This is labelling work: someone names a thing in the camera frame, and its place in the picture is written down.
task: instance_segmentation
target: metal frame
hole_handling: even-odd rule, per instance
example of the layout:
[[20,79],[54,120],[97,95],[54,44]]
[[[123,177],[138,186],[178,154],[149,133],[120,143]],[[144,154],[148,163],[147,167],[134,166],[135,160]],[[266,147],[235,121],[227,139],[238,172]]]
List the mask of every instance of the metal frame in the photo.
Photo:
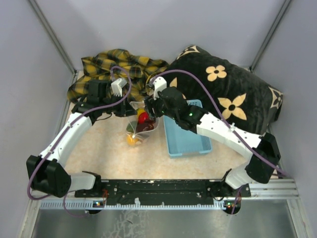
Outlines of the metal frame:
[[[68,210],[225,210],[224,201],[214,201],[213,205],[140,205],[140,203],[131,205],[106,205],[104,207],[94,207],[97,202],[102,202],[102,199],[69,199],[65,202]],[[43,210],[63,210],[62,199],[44,200],[40,206]]]
[[[57,51],[59,52],[60,56],[64,60],[65,64],[69,68],[69,70],[74,74],[74,78],[71,83],[73,83],[78,76],[78,72],[76,72],[68,54],[64,50],[62,44],[59,42],[55,32],[53,31],[52,27],[48,23],[47,19],[45,18],[43,12],[41,11],[40,7],[36,3],[36,0],[27,0],[30,4],[30,6],[33,8],[36,16],[38,17],[39,21],[42,23],[44,29],[46,30],[47,34],[51,38],[53,44],[55,45]],[[291,4],[292,0],[285,0],[276,19],[274,20],[265,40],[263,41],[255,59],[252,62],[252,65],[249,67],[250,72],[253,72],[257,64],[259,63],[261,56],[265,52],[267,46],[269,45],[274,33],[276,32],[279,24],[282,21],[282,18],[284,17],[285,13],[289,9],[289,6]],[[64,126],[65,119],[67,117],[68,109],[69,109],[70,103],[65,102],[64,111],[61,115],[59,126],[56,130],[56,134],[60,131],[60,129]],[[255,200],[287,200],[290,216],[292,218],[294,228],[296,230],[296,234],[300,238],[312,238],[313,233],[311,231],[311,227],[309,226],[309,220],[306,216],[305,210],[303,208],[303,205],[301,203],[299,194],[297,192],[296,184],[293,179],[271,179],[268,184],[259,184],[259,183],[252,183],[250,184],[250,191],[251,191],[251,197],[244,197],[244,199],[255,199]],[[41,193],[34,191],[34,196],[40,196]],[[71,200],[67,201],[67,207],[69,209],[72,209],[72,204],[74,202],[84,202],[86,204],[87,202],[91,204],[94,200],[97,198],[75,198],[72,194],[69,194],[67,198],[70,198]],[[224,200],[232,200],[233,197],[225,198]],[[45,199],[43,201],[29,201],[25,217],[23,220],[23,225],[21,227],[20,233],[18,237],[23,238],[30,238],[32,236],[33,228],[35,225],[35,221],[38,215],[39,209],[45,209],[47,206],[56,206],[54,209],[60,209],[62,203],[62,199],[54,198],[54,199]],[[216,209],[221,208],[221,203],[216,205]],[[211,209],[211,207],[198,207],[198,206],[191,206],[191,207],[180,207],[179,209]],[[136,207],[109,207],[105,206],[105,209],[142,209],[141,206]]]
[[289,9],[289,6],[291,4],[292,0],[285,0],[279,13],[277,14],[275,20],[273,21],[273,24],[271,25],[270,30],[268,31],[256,57],[254,58],[252,64],[250,65],[250,72],[253,72],[255,67],[258,65],[263,53],[265,52],[268,44],[270,43],[274,33],[276,32],[278,26],[280,25],[284,15],[286,14],[287,10]]
[[71,62],[68,54],[66,53],[65,49],[63,48],[62,44],[59,42],[54,30],[52,29],[51,25],[47,21],[46,17],[44,16],[42,10],[40,9],[39,5],[37,4],[36,0],[27,0],[32,9],[34,10],[35,15],[38,17],[39,21],[43,25],[46,33],[48,34],[49,38],[51,39],[52,43],[56,47],[58,53],[62,57],[63,61],[67,65],[68,69],[75,74],[76,70]]

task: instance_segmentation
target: plaid blanket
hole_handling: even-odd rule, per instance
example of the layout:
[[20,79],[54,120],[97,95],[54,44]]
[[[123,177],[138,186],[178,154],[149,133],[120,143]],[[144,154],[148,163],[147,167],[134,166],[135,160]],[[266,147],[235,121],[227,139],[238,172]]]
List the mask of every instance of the plaid blanket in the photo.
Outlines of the plaid blanket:
[[[88,93],[89,81],[92,79],[111,80],[110,69],[117,65],[129,72],[132,80],[130,101],[141,101],[147,95],[145,84],[148,78],[166,70],[168,63],[161,59],[150,59],[143,56],[134,56],[126,50],[115,49],[101,52],[95,57],[82,58],[84,76],[72,84],[67,92],[68,99],[76,103],[79,98]],[[117,78],[127,78],[119,69],[113,71]]]

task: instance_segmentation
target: metal corner post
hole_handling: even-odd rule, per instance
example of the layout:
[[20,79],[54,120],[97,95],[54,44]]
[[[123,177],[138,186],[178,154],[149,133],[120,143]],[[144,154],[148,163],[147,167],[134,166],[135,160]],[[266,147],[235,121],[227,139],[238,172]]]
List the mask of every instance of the metal corner post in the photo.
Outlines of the metal corner post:
[[280,11],[278,12],[275,20],[273,21],[273,24],[271,25],[270,30],[268,31],[257,55],[255,56],[252,64],[250,65],[250,72],[253,72],[254,69],[257,67],[263,53],[265,52],[267,46],[269,45],[274,33],[276,32],[278,26],[280,25],[284,15],[286,14],[287,10],[289,9],[289,6],[291,4],[292,0],[285,0]]
[[51,25],[47,21],[46,17],[44,16],[42,10],[40,9],[39,5],[37,4],[36,0],[27,0],[32,9],[34,10],[35,15],[43,25],[45,31],[47,32],[49,38],[53,42],[54,46],[56,47],[58,53],[62,57],[63,61],[67,65],[68,69],[75,74],[75,67],[71,62],[68,54],[66,53],[65,49],[63,48],[62,44],[59,42],[54,30],[52,29]]

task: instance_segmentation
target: black pillow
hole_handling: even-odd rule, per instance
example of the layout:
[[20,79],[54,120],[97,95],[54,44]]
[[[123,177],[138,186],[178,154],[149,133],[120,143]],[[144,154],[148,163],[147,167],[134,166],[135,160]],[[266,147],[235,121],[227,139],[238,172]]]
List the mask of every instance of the black pillow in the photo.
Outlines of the black pillow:
[[[279,90],[198,46],[187,47],[167,68],[171,69],[186,70],[197,76],[226,120],[242,130],[263,134],[268,124],[278,118],[283,101]],[[206,93],[192,77],[183,73],[170,73],[163,77],[168,86],[177,87],[187,100],[201,100],[206,110],[220,118]]]

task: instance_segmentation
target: cable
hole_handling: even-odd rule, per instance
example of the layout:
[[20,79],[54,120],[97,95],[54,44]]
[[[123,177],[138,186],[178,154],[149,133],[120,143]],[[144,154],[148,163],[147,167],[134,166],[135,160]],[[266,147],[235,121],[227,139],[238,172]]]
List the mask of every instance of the cable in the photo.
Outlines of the cable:
[[109,119],[111,116],[112,116],[112,113],[110,114],[110,116],[109,116],[109,117],[102,118],[102,119],[98,119],[98,120],[96,120],[96,121],[99,121],[99,120],[106,120],[106,119]]
[[105,106],[100,106],[100,107],[95,107],[95,108],[92,108],[92,109],[89,109],[88,111],[85,111],[83,114],[81,114],[80,116],[78,116],[77,118],[75,118],[75,120],[73,120],[70,125],[68,127],[65,128],[65,130],[62,132],[62,134],[60,135],[60,137],[56,140],[55,144],[51,147],[51,150],[50,152],[48,152],[44,157],[43,159],[39,162],[39,164],[35,167],[31,177],[30,177],[30,180],[28,182],[28,186],[27,186],[27,194],[28,194],[28,197],[31,199],[31,200],[41,200],[41,199],[44,199],[46,197],[49,196],[49,194],[45,195],[45,196],[42,196],[42,197],[33,197],[32,194],[31,194],[31,184],[32,184],[32,181],[36,175],[36,173],[39,171],[40,167],[42,166],[42,164],[45,162],[45,160],[50,156],[50,154],[52,153],[52,151],[54,151],[54,149],[57,147],[57,145],[60,143],[60,141],[63,139],[63,137],[66,135],[66,133],[68,132],[68,130],[82,117],[84,117],[86,114],[88,113],[91,113],[93,111],[96,111],[96,110],[100,110],[100,109],[106,109],[106,108],[110,108],[110,107],[113,107],[113,106],[116,106],[120,103],[122,103],[130,94],[131,92],[131,89],[132,89],[132,81],[131,81],[131,78],[130,78],[130,75],[129,73],[122,67],[119,67],[119,66],[113,66],[110,70],[110,73],[111,75],[113,75],[113,69],[115,68],[118,68],[118,69],[121,69],[128,77],[128,80],[129,80],[129,89],[128,89],[128,92],[126,93],[126,95],[124,95],[123,98],[121,98],[119,101],[115,102],[115,103],[112,103],[112,104],[109,104],[109,105],[105,105]]
[[106,200],[108,199],[108,190],[107,189],[103,189],[103,202],[104,202],[104,206],[106,205]]
[[214,200],[216,200],[216,201],[219,201],[219,202],[221,202],[223,199],[224,199],[224,197],[221,197],[220,199],[217,199],[216,198],[216,196],[212,193],[212,189],[210,189],[210,195],[211,195],[211,197],[214,199]]
[[239,196],[240,196],[241,189],[242,189],[242,186],[239,187],[239,189],[238,189],[238,191],[237,191],[237,195],[236,195],[236,198],[235,198],[234,203],[233,203],[233,207],[232,207],[231,214],[234,213],[234,210],[235,210],[236,205],[237,205],[238,198],[239,198]]
[[89,216],[89,213],[85,213],[84,215],[75,215],[73,213],[71,213],[67,208],[66,208],[66,197],[68,195],[68,193],[64,196],[64,199],[63,199],[63,208],[64,210],[72,217],[77,217],[77,218],[83,218],[83,217],[88,217]]
[[[150,83],[153,84],[154,80],[156,80],[157,77],[160,77],[162,75],[168,74],[168,73],[184,73],[187,74],[189,76],[191,76],[192,78],[194,78],[202,87],[202,89],[205,91],[205,93],[208,95],[209,99],[211,100],[211,103],[213,104],[214,108],[216,109],[218,115],[220,116],[220,118],[222,119],[222,121],[225,123],[225,125],[228,128],[231,128],[231,125],[226,121],[226,119],[223,117],[221,111],[219,110],[216,102],[214,101],[213,97],[211,96],[211,94],[209,93],[209,91],[207,90],[207,88],[204,86],[204,84],[192,73],[187,72],[185,70],[181,70],[181,69],[172,69],[172,70],[167,70],[164,71],[162,73],[157,74],[155,77],[153,77],[150,80]],[[264,163],[266,163],[267,165],[269,165],[270,167],[274,168],[275,170],[279,171],[282,175],[287,176],[287,173],[284,172],[283,170],[281,170],[280,168],[278,168],[277,166],[275,166],[274,164],[272,164],[270,161],[268,161],[267,159],[265,159],[263,156],[261,156],[258,152],[256,152],[254,149],[252,149],[250,147],[250,145],[236,132],[233,131],[233,133],[236,135],[236,137],[255,155],[257,156],[261,161],[263,161]]]

